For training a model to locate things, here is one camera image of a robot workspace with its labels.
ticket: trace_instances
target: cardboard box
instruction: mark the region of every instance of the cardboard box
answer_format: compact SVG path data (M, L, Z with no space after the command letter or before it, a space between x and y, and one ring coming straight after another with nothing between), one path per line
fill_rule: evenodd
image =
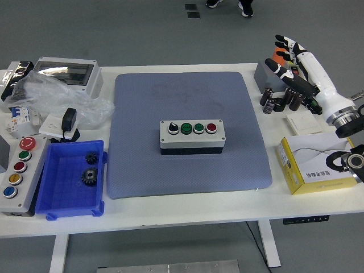
M276 149L279 164L293 195L352 187L357 184L350 172L338 172L326 165L336 151L353 147L350 139L332 133L295 135L283 138ZM334 162L341 165L341 158Z

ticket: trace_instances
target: robotic hand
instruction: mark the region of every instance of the robotic hand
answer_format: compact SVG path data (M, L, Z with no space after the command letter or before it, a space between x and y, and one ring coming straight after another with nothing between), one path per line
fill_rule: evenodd
M364 130L364 115L361 113L364 105L357 109L353 102L356 98L348 99L339 95L326 71L312 53L290 38L276 35L276 39L278 42L275 45L286 50L277 52L277 55L298 65L303 71L305 79L293 74L272 59L267 59L266 65L288 86L306 98L315 98L322 106L322 114L326 123L336 127L336 134L339 138L345 138ZM350 171L357 182L364 182L364 145L359 145L350 151L331 154L328 156L326 164L339 172ZM334 164L334 160L338 158L341 158L342 166Z

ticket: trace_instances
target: gear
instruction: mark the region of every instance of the gear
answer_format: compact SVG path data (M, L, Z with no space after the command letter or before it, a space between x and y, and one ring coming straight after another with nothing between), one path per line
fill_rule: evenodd
M83 183L85 183L86 186L89 187L95 186L97 183L97 169L96 168L86 169L81 175L81 180Z
M90 165L95 164L97 162L97 156L95 152L88 152L85 156L87 163Z

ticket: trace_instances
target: blue button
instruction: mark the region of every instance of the blue button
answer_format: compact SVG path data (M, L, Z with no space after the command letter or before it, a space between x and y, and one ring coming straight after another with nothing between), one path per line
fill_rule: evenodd
M4 189L4 196L6 198L13 198L18 193L18 189L12 186L9 186Z

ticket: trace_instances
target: button control box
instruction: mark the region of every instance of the button control box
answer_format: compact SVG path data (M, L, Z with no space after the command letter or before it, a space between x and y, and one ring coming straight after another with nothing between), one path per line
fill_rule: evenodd
M0 212L8 216L33 216L35 192L50 141L45 135L23 138L17 145L0 184Z
M221 119L160 121L162 155L220 154L225 145Z

